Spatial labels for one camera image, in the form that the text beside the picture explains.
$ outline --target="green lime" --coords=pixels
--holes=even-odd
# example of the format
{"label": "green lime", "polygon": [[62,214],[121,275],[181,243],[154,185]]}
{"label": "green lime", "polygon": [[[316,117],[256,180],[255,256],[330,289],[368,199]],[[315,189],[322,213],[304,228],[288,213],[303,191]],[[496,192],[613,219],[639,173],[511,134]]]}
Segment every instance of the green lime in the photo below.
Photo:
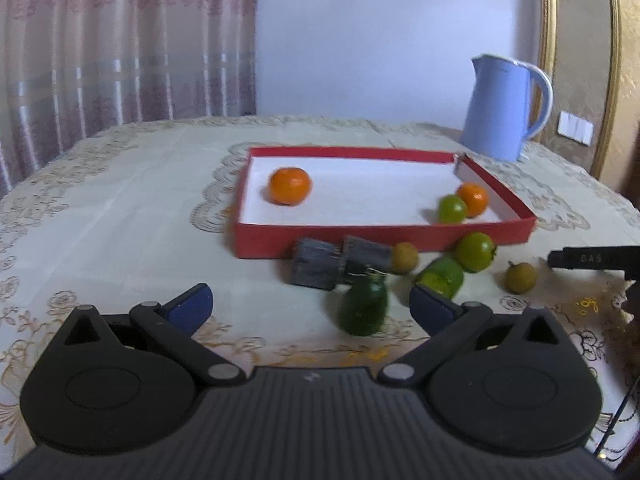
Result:
{"label": "green lime", "polygon": [[338,325],[351,335],[380,332],[388,307],[385,275],[359,276],[342,298]]}
{"label": "green lime", "polygon": [[480,272],[491,265],[495,244],[484,233],[469,233],[456,244],[454,257],[466,272]]}
{"label": "green lime", "polygon": [[465,281],[465,273],[462,267],[450,256],[441,256],[433,260],[428,266],[421,270],[415,281],[419,282],[426,272],[437,274],[446,280],[449,285],[449,294],[446,296],[450,300],[458,293],[462,283]]}
{"label": "green lime", "polygon": [[434,272],[421,272],[420,279],[418,279],[416,283],[418,285],[428,286],[431,290],[434,290],[438,294],[442,294],[446,298],[451,297],[451,290],[447,280]]}
{"label": "green lime", "polygon": [[394,245],[391,251],[391,269],[396,274],[407,274],[417,267],[419,261],[417,249],[409,242]]}
{"label": "green lime", "polygon": [[514,265],[509,262],[509,270],[504,275],[504,285],[515,294],[524,294],[536,286],[538,272],[531,264]]}
{"label": "green lime", "polygon": [[438,204],[438,222],[459,224],[466,218],[466,204],[458,195],[447,195]]}

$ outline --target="lace tablecloth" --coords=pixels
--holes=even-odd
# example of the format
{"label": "lace tablecloth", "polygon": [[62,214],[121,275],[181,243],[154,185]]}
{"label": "lace tablecloth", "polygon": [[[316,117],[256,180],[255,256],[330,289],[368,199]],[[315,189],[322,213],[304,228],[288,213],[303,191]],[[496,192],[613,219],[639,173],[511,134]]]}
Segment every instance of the lace tablecloth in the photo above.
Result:
{"label": "lace tablecloth", "polygon": [[[207,118],[118,126],[81,141],[68,155],[17,186],[0,203],[0,470],[33,443],[18,396],[39,354],[76,305],[127,312],[140,301],[165,302],[195,283],[215,296],[201,343],[249,371],[254,365],[368,365],[373,371],[414,348],[426,334],[398,298],[391,278],[381,333],[340,332],[329,312],[338,292],[286,285],[282,262],[237,260],[228,219],[247,150],[261,144],[392,146],[461,151],[442,132],[412,124],[299,118]],[[538,144],[528,160],[476,156],[538,216],[528,244],[499,248],[489,270],[467,275],[459,302],[498,312],[528,304],[558,314],[604,394],[589,446],[600,440],[630,381],[620,312],[619,273],[546,268],[540,258],[563,246],[637,244],[640,218],[629,202],[581,168]],[[423,254],[422,262],[433,258]],[[500,277],[508,260],[540,267],[538,286],[511,296]],[[603,460],[617,465],[640,426],[637,398],[625,409]]]}

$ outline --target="tangerine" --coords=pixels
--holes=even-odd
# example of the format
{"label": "tangerine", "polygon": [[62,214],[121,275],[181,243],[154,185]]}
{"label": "tangerine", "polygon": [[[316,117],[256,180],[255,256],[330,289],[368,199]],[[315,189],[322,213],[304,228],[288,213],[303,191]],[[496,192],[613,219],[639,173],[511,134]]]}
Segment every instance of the tangerine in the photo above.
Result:
{"label": "tangerine", "polygon": [[458,188],[456,195],[465,202],[466,216],[468,218],[481,215],[489,205],[489,195],[486,189],[479,184],[465,182]]}
{"label": "tangerine", "polygon": [[311,179],[301,168],[280,168],[269,179],[269,196],[280,205],[298,205],[311,192]]}

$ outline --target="gold picture frame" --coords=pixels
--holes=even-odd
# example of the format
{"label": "gold picture frame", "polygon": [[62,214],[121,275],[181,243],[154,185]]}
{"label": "gold picture frame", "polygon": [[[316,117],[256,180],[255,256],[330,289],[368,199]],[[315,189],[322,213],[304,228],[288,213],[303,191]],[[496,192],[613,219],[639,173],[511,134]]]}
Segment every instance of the gold picture frame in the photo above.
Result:
{"label": "gold picture frame", "polygon": [[[538,49],[538,66],[546,72],[551,81],[554,79],[556,66],[556,30],[558,26],[558,0],[540,0],[540,47]],[[531,111],[532,121],[540,111],[542,94],[536,89]]]}
{"label": "gold picture frame", "polygon": [[604,160],[607,155],[609,141],[613,130],[613,120],[618,104],[618,87],[620,85],[620,44],[622,31],[620,29],[620,0],[610,0],[611,4],[611,53],[609,62],[609,82],[604,113],[602,115],[602,127],[598,135],[596,152],[591,165],[591,175],[600,179]]}

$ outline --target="blue pitcher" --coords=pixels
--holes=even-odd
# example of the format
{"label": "blue pitcher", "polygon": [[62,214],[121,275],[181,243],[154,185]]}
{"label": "blue pitcher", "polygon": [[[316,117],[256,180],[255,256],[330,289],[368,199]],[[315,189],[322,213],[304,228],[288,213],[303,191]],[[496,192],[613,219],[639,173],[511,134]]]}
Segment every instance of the blue pitcher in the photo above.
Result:
{"label": "blue pitcher", "polygon": [[[507,57],[482,54],[472,62],[476,85],[460,142],[483,155],[516,161],[524,142],[549,120],[554,101],[551,80],[537,66]],[[538,119],[530,127],[532,80],[542,89],[542,104]]]}

